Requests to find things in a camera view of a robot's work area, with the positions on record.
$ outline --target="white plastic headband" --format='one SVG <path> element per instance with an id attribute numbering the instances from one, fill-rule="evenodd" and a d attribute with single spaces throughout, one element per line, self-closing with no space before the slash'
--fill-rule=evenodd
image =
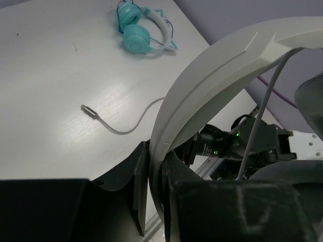
<path id="1" fill-rule="evenodd" d="M 226 36 L 181 73 L 160 107 L 150 140 L 149 183 L 161 220 L 158 181 L 165 155 L 196 134 L 284 54 L 322 47 L 323 17 L 270 20 Z"/>
<path id="2" fill-rule="evenodd" d="M 154 10 L 148 9 L 148 8 L 144 8 L 144 7 L 139 7 L 141 9 L 141 11 L 143 13 L 146 14 L 146 12 L 148 12 L 148 14 L 146 14 L 147 17 L 153 19 L 156 24 L 158 25 L 158 27 L 161 30 L 161 33 L 163 34 L 164 37 L 164 44 L 159 47 L 159 48 L 152 48 L 152 51 L 150 53 L 159 53 L 162 52 L 164 49 L 168 48 L 168 46 L 170 45 L 171 41 L 172 41 L 172 33 L 169 30 L 165 20 L 160 16 L 159 13 L 155 12 Z"/>

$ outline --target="teal headphones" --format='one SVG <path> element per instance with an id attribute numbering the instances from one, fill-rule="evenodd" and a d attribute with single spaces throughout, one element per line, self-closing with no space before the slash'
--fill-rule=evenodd
<path id="1" fill-rule="evenodd" d="M 160 28 L 164 37 L 163 44 L 151 38 L 146 28 L 137 25 L 142 15 L 152 20 Z M 162 10 L 151 11 L 149 8 L 139 7 L 133 2 L 121 1 L 117 7 L 117 21 L 119 32 L 123 34 L 122 39 L 126 49 L 132 53 L 158 53 L 164 49 L 178 50 L 172 41 L 173 26 L 163 15 Z M 151 47 L 151 40 L 159 43 L 161 47 Z"/>

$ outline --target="cable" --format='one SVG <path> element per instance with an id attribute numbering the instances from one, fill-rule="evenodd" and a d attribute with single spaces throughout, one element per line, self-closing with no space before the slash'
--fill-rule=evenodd
<path id="1" fill-rule="evenodd" d="M 161 97 L 156 99 L 155 101 L 151 102 L 145 109 L 145 111 L 143 112 L 143 114 L 141 115 L 139 121 L 137 122 L 137 124 L 135 125 L 135 127 L 133 127 L 132 129 L 128 130 L 128 131 L 118 131 L 114 128 L 112 128 L 110 125 L 108 125 L 100 116 L 97 112 L 95 112 L 93 109 L 91 109 L 88 106 L 85 105 L 81 105 L 81 109 L 91 118 L 98 120 L 101 124 L 103 124 L 108 130 L 110 130 L 112 133 L 115 133 L 117 135 L 127 135 L 131 132 L 133 132 L 140 124 L 141 120 L 143 119 L 143 117 L 145 116 L 146 112 L 148 111 L 148 109 L 150 109 L 151 106 L 153 106 L 155 103 L 161 101 L 165 99 L 165 97 Z"/>
<path id="2" fill-rule="evenodd" d="M 251 133 L 250 133 L 250 137 L 249 137 L 249 140 L 248 140 L 248 143 L 247 143 L 247 147 L 246 147 L 246 150 L 244 152 L 244 155 L 243 155 L 243 159 L 242 159 L 242 162 L 241 162 L 241 166 L 240 166 L 240 170 L 239 170 L 239 173 L 238 173 L 238 177 L 237 177 L 237 180 L 241 180 L 243 174 L 244 174 L 244 169 L 246 167 L 246 163 L 247 163 L 247 160 L 248 160 L 248 156 L 249 156 L 249 153 L 250 153 L 250 150 L 251 150 L 251 147 L 252 147 L 252 144 L 253 144 L 253 141 L 254 141 L 254 138 L 257 134 L 257 130 L 258 130 L 258 127 L 260 125 L 260 122 L 261 122 L 261 118 L 262 118 L 262 115 L 266 109 L 266 106 L 267 106 L 267 103 L 268 103 L 268 100 L 271 96 L 271 93 L 273 91 L 273 88 L 274 88 L 274 85 L 278 79 L 278 76 L 279 74 L 282 72 L 282 69 L 284 68 L 286 62 L 288 61 L 288 59 L 293 55 L 294 51 L 290 51 L 288 52 L 287 54 L 285 54 L 282 59 L 280 60 L 273 76 L 272 76 L 272 79 L 268 85 L 268 88 L 266 90 L 266 93 L 263 97 L 263 100 L 261 102 L 261 105 L 260 105 L 260 108 L 259 108 L 259 111 L 258 111 L 258 114 L 257 114 L 257 118 L 252 126 L 252 130 L 251 130 Z"/>
<path id="3" fill-rule="evenodd" d="M 259 76 L 257 77 L 262 83 L 264 83 L 267 87 L 269 85 L 269 83 L 262 77 Z M 294 108 L 297 108 L 296 104 L 291 101 L 290 99 L 288 99 L 287 97 L 285 97 L 283 94 L 281 94 L 279 91 L 277 91 L 275 88 L 273 89 L 273 92 L 279 97 L 281 98 L 283 101 L 287 102 L 289 105 L 293 106 Z"/>
<path id="4" fill-rule="evenodd" d="M 124 32 L 123 32 L 123 30 L 121 29 L 121 26 L 120 26 L 119 5 L 120 5 L 120 3 L 124 3 L 124 2 L 126 2 L 126 1 L 125 1 L 125 0 L 120 1 L 120 2 L 118 2 L 118 5 L 117 5 L 118 31 L 119 31 L 120 33 L 122 33 L 122 34 L 124 34 Z"/>
<path id="5" fill-rule="evenodd" d="M 234 120 L 233 124 L 231 125 L 231 130 L 236 128 L 240 124 L 241 120 L 245 117 L 252 117 L 252 115 L 244 114 L 244 115 L 241 115 L 240 117 L 238 117 L 236 120 Z"/>
<path id="6" fill-rule="evenodd" d="M 164 16 L 164 18 L 165 18 L 165 22 L 167 23 L 168 27 L 171 26 L 171 28 L 172 28 L 172 36 L 171 36 L 171 39 L 172 39 L 173 36 L 174 36 L 174 27 L 173 27 L 173 24 L 165 16 Z M 157 42 L 160 45 L 164 45 L 163 43 L 159 42 L 158 40 L 156 40 L 154 38 L 150 38 L 150 39 L 153 40 L 153 41 L 155 41 L 155 42 Z"/>

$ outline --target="white cable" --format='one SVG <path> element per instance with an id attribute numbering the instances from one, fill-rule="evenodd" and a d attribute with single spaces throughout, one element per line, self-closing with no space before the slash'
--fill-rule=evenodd
<path id="1" fill-rule="evenodd" d="M 108 125 L 100 116 L 97 112 L 95 112 L 93 109 L 91 109 L 90 107 L 88 106 L 85 106 L 85 105 L 81 105 L 81 109 L 88 115 L 90 116 L 91 118 L 93 119 L 96 119 L 98 120 L 101 124 L 103 124 L 108 130 L 110 130 L 112 133 L 115 133 L 117 135 L 127 135 L 131 132 L 133 132 L 140 124 L 141 120 L 143 119 L 143 117 L 145 116 L 145 114 L 147 113 L 148 109 L 150 109 L 151 106 L 153 106 L 155 103 L 161 101 L 165 99 L 165 97 L 161 97 L 161 98 L 158 98 L 156 99 L 155 101 L 151 102 L 145 109 L 145 111 L 142 113 L 139 121 L 137 122 L 137 124 L 130 130 L 128 131 L 118 131 L 114 128 L 112 128 L 110 125 Z"/>
<path id="2" fill-rule="evenodd" d="M 238 173 L 238 177 L 236 180 L 241 180 L 243 174 L 244 174 L 244 169 L 246 167 L 246 163 L 247 163 L 247 160 L 248 160 L 248 156 L 249 156 L 249 153 L 251 151 L 251 147 L 252 147 L 252 144 L 253 144 L 253 141 L 255 139 L 255 136 L 257 134 L 257 131 L 258 131 L 258 128 L 259 128 L 259 125 L 260 125 L 260 122 L 261 122 L 261 118 L 262 118 L 262 115 L 266 109 L 266 106 L 267 106 L 267 103 L 269 101 L 269 98 L 271 96 L 271 93 L 274 89 L 274 85 L 278 79 L 278 76 L 279 74 L 282 72 L 282 69 L 284 68 L 286 62 L 288 61 L 288 59 L 294 54 L 294 50 L 288 52 L 287 54 L 285 54 L 282 59 L 280 60 L 273 76 L 272 76 L 272 79 L 267 87 L 267 90 L 266 90 L 266 93 L 263 97 L 263 100 L 261 102 L 261 105 L 260 105 L 260 108 L 259 108 L 259 111 L 258 111 L 258 114 L 257 114 L 257 118 L 252 126 L 252 130 L 251 130 L 251 133 L 250 133 L 250 137 L 249 137 L 249 140 L 248 140 L 248 143 L 247 143 L 247 146 L 246 146 L 246 150 L 243 154 L 243 159 L 242 159 L 242 162 L 241 162 L 241 166 L 240 166 L 240 170 L 239 170 L 239 173 Z"/>

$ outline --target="white desk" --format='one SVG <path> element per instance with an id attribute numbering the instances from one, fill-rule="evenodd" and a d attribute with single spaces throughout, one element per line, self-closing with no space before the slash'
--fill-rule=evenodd
<path id="1" fill-rule="evenodd" d="M 94 179 L 150 138 L 160 104 L 126 136 L 93 121 L 80 105 L 128 130 L 208 44 L 172 0 L 138 0 L 164 10 L 180 50 L 154 57 L 128 53 L 115 26 L 117 2 L 33 0 L 0 9 L 1 179 Z M 228 130 L 254 107 L 243 90 L 211 123 Z M 153 208 L 147 207 L 149 218 Z"/>

